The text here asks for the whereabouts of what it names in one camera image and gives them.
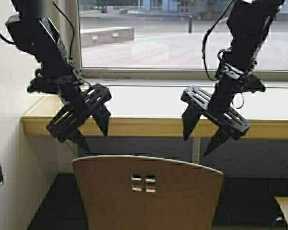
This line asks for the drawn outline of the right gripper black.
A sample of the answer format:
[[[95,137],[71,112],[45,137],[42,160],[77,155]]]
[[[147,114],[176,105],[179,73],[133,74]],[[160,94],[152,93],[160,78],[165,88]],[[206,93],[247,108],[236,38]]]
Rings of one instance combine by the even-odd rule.
[[[229,64],[218,68],[216,75],[218,83],[213,93],[209,93],[198,86],[184,89],[181,100],[188,104],[182,114],[183,140],[187,141],[194,131],[201,116],[205,116],[218,130],[211,137],[203,156],[207,156],[225,143],[229,138],[238,140],[245,136],[250,123],[244,119],[233,107],[232,103],[238,79],[243,72]]]

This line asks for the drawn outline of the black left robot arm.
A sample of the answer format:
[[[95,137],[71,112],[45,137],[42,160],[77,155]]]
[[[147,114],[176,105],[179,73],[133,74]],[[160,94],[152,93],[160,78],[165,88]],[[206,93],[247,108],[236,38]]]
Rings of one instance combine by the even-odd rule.
[[[51,0],[14,0],[16,14],[6,27],[15,46],[35,57],[40,68],[30,81],[29,93],[60,97],[63,107],[47,125],[50,135],[59,142],[70,140],[87,152],[91,148],[79,128],[92,117],[104,136],[108,135],[110,111],[105,106],[112,96],[109,88],[95,84],[81,90],[86,82],[67,51],[61,35],[50,19]]]

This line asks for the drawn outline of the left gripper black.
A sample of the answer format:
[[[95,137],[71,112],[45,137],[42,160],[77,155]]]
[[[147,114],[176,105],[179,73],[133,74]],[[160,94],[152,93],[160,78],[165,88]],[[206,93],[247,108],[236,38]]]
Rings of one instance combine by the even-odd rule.
[[[92,153],[80,127],[92,117],[103,136],[108,136],[110,111],[105,103],[112,99],[109,88],[97,83],[83,91],[75,74],[62,76],[57,84],[65,104],[47,125],[48,132],[59,142],[69,139],[83,151]]]

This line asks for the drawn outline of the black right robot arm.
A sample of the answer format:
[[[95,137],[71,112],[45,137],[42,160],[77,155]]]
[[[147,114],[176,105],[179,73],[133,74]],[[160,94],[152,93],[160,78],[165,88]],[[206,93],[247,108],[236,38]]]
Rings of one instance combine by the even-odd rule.
[[[282,0],[233,0],[226,7],[231,10],[227,26],[232,41],[228,49],[221,49],[217,54],[219,66],[213,93],[190,86],[180,98],[188,105],[182,114],[184,140],[190,137],[201,116],[218,126],[205,156],[229,138],[239,140],[250,129],[251,124],[231,104],[236,94],[266,91],[263,81],[252,71],[270,26],[283,4]]]

